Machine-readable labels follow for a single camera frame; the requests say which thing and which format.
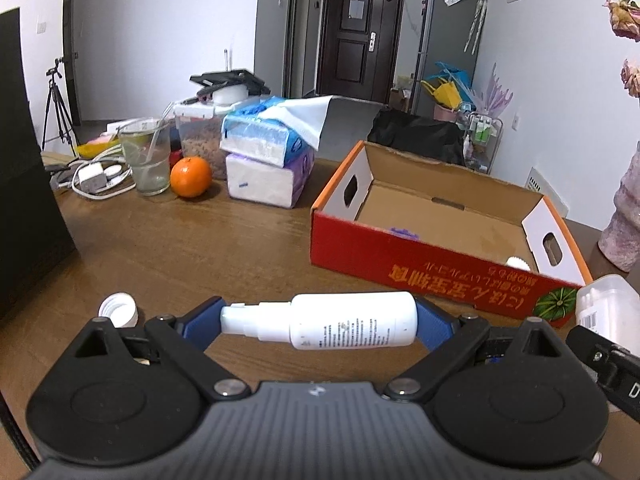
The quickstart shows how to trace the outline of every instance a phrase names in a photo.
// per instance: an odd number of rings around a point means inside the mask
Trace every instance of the orange fruit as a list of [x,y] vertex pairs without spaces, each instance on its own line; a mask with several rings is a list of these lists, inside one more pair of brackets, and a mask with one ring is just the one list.
[[211,185],[211,168],[201,156],[186,156],[171,170],[171,189],[178,196],[194,198],[203,194]]

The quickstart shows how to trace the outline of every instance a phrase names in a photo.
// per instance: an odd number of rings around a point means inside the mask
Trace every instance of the red cardboard box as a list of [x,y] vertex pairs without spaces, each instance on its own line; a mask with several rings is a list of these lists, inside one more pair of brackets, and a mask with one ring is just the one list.
[[592,281],[545,196],[377,144],[351,150],[311,214],[313,264],[504,316],[562,326]]

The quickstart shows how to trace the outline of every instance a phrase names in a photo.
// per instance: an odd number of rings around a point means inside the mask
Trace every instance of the refrigerator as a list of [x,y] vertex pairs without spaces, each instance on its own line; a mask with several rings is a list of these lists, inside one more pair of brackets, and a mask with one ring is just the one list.
[[422,17],[420,50],[415,65],[415,80],[412,87],[411,113],[422,117],[433,117],[434,100],[420,85],[420,80],[440,72],[437,61],[444,61],[466,70],[473,81],[478,49],[472,54],[476,30],[465,52],[469,29],[474,21],[478,0],[460,0],[447,6],[444,0],[426,0],[427,8]]

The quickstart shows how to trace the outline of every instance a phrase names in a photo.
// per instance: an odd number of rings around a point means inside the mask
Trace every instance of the blue gripper pad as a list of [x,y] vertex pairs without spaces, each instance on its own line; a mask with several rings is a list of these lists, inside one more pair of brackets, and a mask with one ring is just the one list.
[[431,301],[414,296],[418,312],[418,339],[433,352],[460,328],[457,318],[435,306]]
[[226,306],[225,300],[219,296],[209,298],[178,319],[176,326],[178,333],[198,350],[204,352],[222,331],[220,314],[224,306]]

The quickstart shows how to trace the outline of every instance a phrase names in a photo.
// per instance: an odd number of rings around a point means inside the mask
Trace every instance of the vase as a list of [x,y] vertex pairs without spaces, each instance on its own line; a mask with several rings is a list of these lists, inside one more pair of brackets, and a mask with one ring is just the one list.
[[613,203],[616,212],[602,232],[598,247],[607,260],[629,272],[640,259],[640,142]]

